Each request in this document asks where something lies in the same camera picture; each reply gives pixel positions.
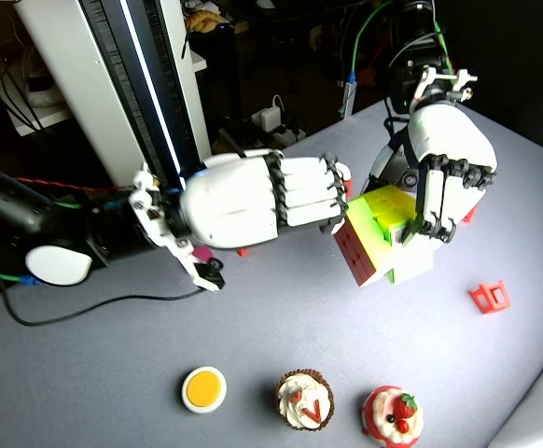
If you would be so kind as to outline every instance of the led strip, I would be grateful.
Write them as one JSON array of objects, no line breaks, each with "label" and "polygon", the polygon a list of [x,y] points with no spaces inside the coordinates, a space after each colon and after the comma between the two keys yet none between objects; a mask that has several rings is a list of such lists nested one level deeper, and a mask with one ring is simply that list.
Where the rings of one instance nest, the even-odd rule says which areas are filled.
[{"label": "led strip", "polygon": [[139,36],[137,35],[137,32],[134,28],[134,23],[132,22],[132,15],[131,11],[129,10],[129,5],[126,0],[120,0],[120,6],[122,7],[122,12],[124,13],[124,19],[129,26],[132,44],[134,45],[134,50],[137,53],[137,57],[139,58],[139,64],[141,65],[141,70],[143,71],[143,76],[147,83],[149,95],[151,95],[151,101],[156,108],[156,114],[158,115],[158,120],[160,121],[160,126],[163,130],[164,138],[166,139],[166,144],[168,145],[168,149],[172,154],[174,168],[176,169],[178,177],[180,178],[180,185],[182,186],[182,189],[185,189],[187,184],[185,182],[185,179],[180,175],[180,163],[178,162],[178,158],[176,157],[176,151],[174,151],[174,144],[172,143],[172,138],[170,137],[168,126],[166,125],[166,120],[164,119],[163,113],[161,112],[160,101],[158,100],[158,95],[156,94],[156,90],[153,87],[153,81],[151,80],[151,75],[149,74],[149,68],[147,68],[147,62],[145,60],[145,56],[143,55],[143,50],[141,49],[141,43],[139,42]]}]

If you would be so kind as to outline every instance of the table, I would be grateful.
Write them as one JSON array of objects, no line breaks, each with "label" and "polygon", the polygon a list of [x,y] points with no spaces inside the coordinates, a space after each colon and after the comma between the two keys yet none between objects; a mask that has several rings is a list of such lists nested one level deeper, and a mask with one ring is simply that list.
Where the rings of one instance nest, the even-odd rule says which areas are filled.
[{"label": "table", "polygon": [[[369,447],[358,409],[385,384],[425,407],[419,448],[486,446],[543,368],[543,149],[469,115],[494,144],[496,183],[434,270],[398,287],[358,289],[333,239],[309,228],[243,259],[222,253],[218,294],[125,301],[39,329],[15,324],[0,302],[0,447]],[[386,141],[383,118],[372,106],[287,151],[337,153],[360,189]],[[499,279],[512,306],[482,315],[466,291]],[[152,251],[78,287],[12,295],[33,319],[191,289],[173,259]],[[196,415],[179,390],[202,365],[224,372],[228,395]],[[296,368],[320,370],[336,397],[319,433],[290,430],[274,410],[275,382]]]}]

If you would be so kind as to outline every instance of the yellow circle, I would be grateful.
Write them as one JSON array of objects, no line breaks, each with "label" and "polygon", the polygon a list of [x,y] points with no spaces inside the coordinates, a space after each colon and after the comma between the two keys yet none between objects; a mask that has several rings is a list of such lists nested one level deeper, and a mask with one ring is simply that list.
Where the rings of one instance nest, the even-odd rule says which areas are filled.
[{"label": "yellow circle", "polygon": [[212,371],[202,371],[188,382],[187,398],[194,406],[204,408],[216,402],[220,389],[217,375]]}]

